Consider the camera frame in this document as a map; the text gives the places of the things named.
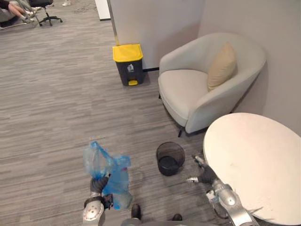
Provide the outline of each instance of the table top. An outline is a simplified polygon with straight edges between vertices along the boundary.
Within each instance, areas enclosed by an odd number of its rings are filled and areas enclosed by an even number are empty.
[[[282,225],[301,224],[301,137],[272,119],[225,115],[208,128],[204,155],[254,216]]]

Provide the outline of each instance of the robotic hand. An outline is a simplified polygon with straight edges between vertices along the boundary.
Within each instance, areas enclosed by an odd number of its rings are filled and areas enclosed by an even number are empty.
[[[102,191],[108,184],[110,174],[100,180],[91,179],[91,195],[85,201],[83,211],[83,226],[102,226],[105,221],[104,211],[113,206],[113,195],[102,197]]]
[[[255,218],[242,206],[239,196],[232,190],[230,185],[224,184],[202,158],[197,155],[192,157],[199,167],[204,169],[204,173],[200,177],[189,178],[187,181],[211,184],[213,189],[207,192],[206,195],[214,210],[215,205],[220,204],[233,226],[259,226]]]

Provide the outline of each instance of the gray carpet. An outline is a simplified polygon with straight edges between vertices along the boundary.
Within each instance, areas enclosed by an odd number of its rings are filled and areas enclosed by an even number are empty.
[[[111,22],[99,21],[92,0],[72,1],[48,8],[62,24],[0,32],[0,224],[80,225],[90,181],[82,152],[90,136],[101,136],[111,153],[131,156],[130,191],[144,222],[181,213],[228,225],[211,209],[207,186],[180,183],[198,174],[190,155],[201,152],[204,134],[177,138],[158,99],[158,72],[147,74],[143,85],[122,86],[112,60]],[[155,158],[166,141],[186,152],[184,170],[169,178]],[[130,212],[106,216],[105,225],[117,226]]]

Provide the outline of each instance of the wastebasket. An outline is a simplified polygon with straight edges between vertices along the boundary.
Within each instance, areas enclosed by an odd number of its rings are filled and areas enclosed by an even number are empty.
[[[113,59],[124,86],[135,86],[143,83],[142,58],[143,53],[140,44],[113,47]]]
[[[185,162],[183,148],[174,142],[161,144],[156,156],[159,171],[165,176],[175,175]]]

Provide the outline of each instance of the black shoe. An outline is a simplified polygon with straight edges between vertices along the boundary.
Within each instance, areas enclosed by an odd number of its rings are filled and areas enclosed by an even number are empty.
[[[180,214],[175,214],[172,221],[182,221],[183,218]]]
[[[141,220],[141,208],[138,204],[134,204],[132,207],[132,218]]]

